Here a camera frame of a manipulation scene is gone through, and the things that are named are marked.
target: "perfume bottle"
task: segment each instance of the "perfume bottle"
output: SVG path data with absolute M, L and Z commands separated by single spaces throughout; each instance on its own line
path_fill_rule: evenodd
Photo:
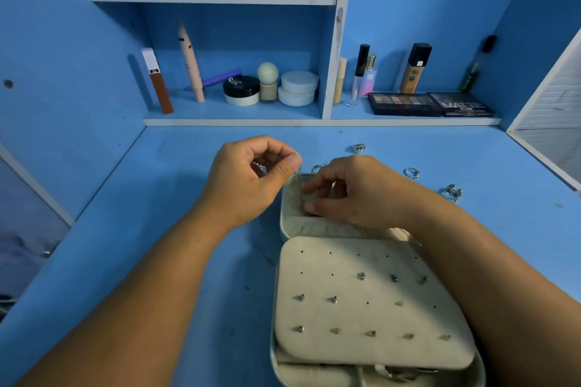
M 351 90 L 351 97 L 347 102 L 349 107 L 357 107 L 357 99 L 359 98 L 359 91 L 363 83 L 363 75 L 367 67 L 367 56 L 369 55 L 369 45 L 362 44 L 359 46 L 359 57 L 357 57 L 357 66 L 355 67 L 355 78 L 353 79 L 353 88 Z
M 373 92 L 373 86 L 375 84 L 375 77 L 377 76 L 377 69 L 374 69 L 375 59 L 377 54 L 370 54 L 367 57 L 367 68 L 365 74 L 363 74 L 363 81 L 361 82 L 361 90 L 359 90 L 359 96 L 365 97 L 370 92 Z

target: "beige tube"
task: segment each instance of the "beige tube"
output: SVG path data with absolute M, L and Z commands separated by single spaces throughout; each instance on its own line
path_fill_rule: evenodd
M 337 69 L 337 81 L 335 82 L 335 94 L 333 95 L 333 106 L 341 103 L 341 93 L 343 92 L 343 80 L 345 79 L 345 67 L 347 59 L 339 58 L 339 68 Z
M 179 46 L 182 49 L 182 54 L 184 54 L 185 68 L 188 71 L 189 82 L 192 83 L 192 90 L 196 93 L 196 100 L 198 102 L 204 102 L 204 90 L 202 89 L 198 61 L 196 61 L 196 54 L 193 53 L 192 42 L 182 22 L 178 26 L 178 36 Z

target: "blue desk surface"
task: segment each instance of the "blue desk surface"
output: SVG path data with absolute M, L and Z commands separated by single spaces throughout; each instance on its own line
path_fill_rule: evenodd
M 429 188 L 456 184 L 461 207 L 581 300 L 581 199 L 496 128 L 149 127 L 0 325 L 0 385 L 63 338 L 185 212 L 222 143 L 259 133 L 297 149 L 304 170 L 363 142 L 397 171 L 419 169 Z M 268 347 L 279 210 L 275 202 L 216 249 L 175 386 L 277 385 Z

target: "right hand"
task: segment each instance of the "right hand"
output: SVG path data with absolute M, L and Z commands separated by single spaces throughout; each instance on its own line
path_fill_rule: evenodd
M 337 199 L 329 193 L 335 183 Z M 418 210 L 437 194 L 391 170 L 373 156 L 336 158 L 303 187 L 318 193 L 305 204 L 311 214 L 365 228 L 410 230 Z

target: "lip gloss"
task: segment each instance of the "lip gloss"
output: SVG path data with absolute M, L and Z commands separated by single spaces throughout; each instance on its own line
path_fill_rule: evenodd
M 355 78 L 353 79 L 353 88 L 351 90 L 351 97 L 347 102 L 349 107 L 357 107 L 357 99 L 359 98 L 359 90 L 361 90 L 361 83 L 363 82 L 363 75 L 367 67 L 367 56 L 369 55 L 369 45 L 362 44 L 359 46 L 359 57 L 357 57 L 357 66 L 355 67 Z

